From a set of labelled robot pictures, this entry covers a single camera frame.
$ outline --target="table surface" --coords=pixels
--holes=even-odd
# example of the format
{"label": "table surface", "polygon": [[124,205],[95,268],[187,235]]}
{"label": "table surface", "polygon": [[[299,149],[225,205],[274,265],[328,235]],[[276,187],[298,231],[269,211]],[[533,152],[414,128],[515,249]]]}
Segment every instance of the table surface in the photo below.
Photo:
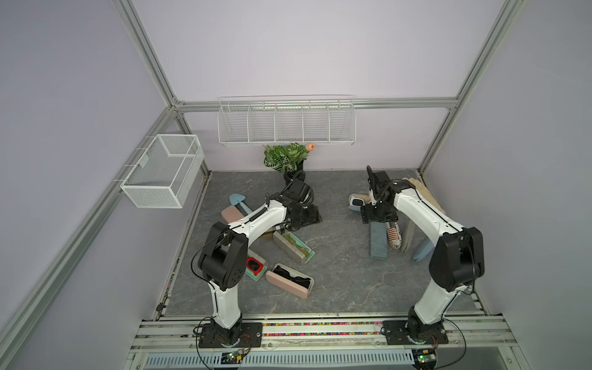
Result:
{"label": "table surface", "polygon": [[[388,170],[391,179],[417,178],[415,170]],[[360,214],[348,209],[348,196],[368,192],[365,170],[309,171],[306,183],[314,190],[314,204],[323,221],[294,234],[315,250],[306,265],[300,265],[275,245],[273,239],[258,239],[251,248],[265,258],[268,268],[277,262],[299,270],[315,280],[308,299],[303,300],[265,280],[244,276],[239,282],[239,307],[245,314],[288,313],[367,313],[407,312],[426,289],[430,257],[421,262],[411,259],[416,247],[426,238],[415,232],[406,252],[389,250],[388,259],[369,257],[370,226]],[[177,279],[170,293],[167,316],[212,314],[207,284],[193,276],[189,263],[205,243],[210,227],[223,221],[220,213],[230,205],[229,196],[240,193],[245,203],[258,208],[265,193],[281,191],[284,180],[276,172],[213,172],[197,221],[185,252]],[[404,231],[408,218],[399,213],[399,228]],[[475,311],[470,296],[461,294],[449,311]]]}

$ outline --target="vent grille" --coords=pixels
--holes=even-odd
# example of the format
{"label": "vent grille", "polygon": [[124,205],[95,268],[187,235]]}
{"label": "vent grille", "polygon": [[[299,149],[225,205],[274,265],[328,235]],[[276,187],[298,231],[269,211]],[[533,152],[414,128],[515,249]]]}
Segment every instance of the vent grille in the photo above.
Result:
{"label": "vent grille", "polygon": [[[205,363],[216,368],[235,368],[236,365],[222,365],[222,351],[200,352]],[[296,351],[257,351],[247,355],[241,368],[303,366],[343,367],[359,365],[413,365],[410,349],[371,349],[371,350],[296,350]],[[205,368],[196,353],[153,353],[148,357],[144,369],[194,369]]]}

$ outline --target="wire mesh basket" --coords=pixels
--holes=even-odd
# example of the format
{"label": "wire mesh basket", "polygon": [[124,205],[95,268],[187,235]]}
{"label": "wire mesh basket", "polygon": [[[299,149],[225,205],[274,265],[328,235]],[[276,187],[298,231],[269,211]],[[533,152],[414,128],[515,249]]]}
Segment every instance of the wire mesh basket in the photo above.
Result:
{"label": "wire mesh basket", "polygon": [[203,160],[196,135],[156,135],[121,189],[138,208],[182,208]]}
{"label": "wire mesh basket", "polygon": [[221,103],[218,138],[225,146],[275,143],[353,144],[352,99]]}

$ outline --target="colorful beads strip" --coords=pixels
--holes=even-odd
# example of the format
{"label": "colorful beads strip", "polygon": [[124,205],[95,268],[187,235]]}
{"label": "colorful beads strip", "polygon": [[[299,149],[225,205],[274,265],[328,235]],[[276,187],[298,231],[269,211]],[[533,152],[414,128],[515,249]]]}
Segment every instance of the colorful beads strip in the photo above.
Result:
{"label": "colorful beads strip", "polygon": [[349,333],[267,333],[264,337],[300,337],[300,336],[327,336],[327,335],[378,335],[379,332],[349,332]]}
{"label": "colorful beads strip", "polygon": [[263,326],[307,326],[307,325],[382,325],[382,321],[343,321],[343,322],[324,322],[324,323],[278,323],[263,324]]}

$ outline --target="blue shovel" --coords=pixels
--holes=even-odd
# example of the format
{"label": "blue shovel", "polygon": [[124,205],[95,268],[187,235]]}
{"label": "blue shovel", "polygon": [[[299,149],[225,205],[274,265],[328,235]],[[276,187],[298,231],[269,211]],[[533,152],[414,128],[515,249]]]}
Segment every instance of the blue shovel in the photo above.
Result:
{"label": "blue shovel", "polygon": [[247,207],[247,205],[245,203],[243,203],[243,201],[246,198],[247,197],[242,194],[234,193],[233,195],[230,196],[230,204],[232,204],[232,205],[240,204],[240,206],[243,207],[243,210],[245,212],[247,212],[247,214],[251,214],[251,213],[253,213],[253,211],[251,211],[251,209],[249,207]]}

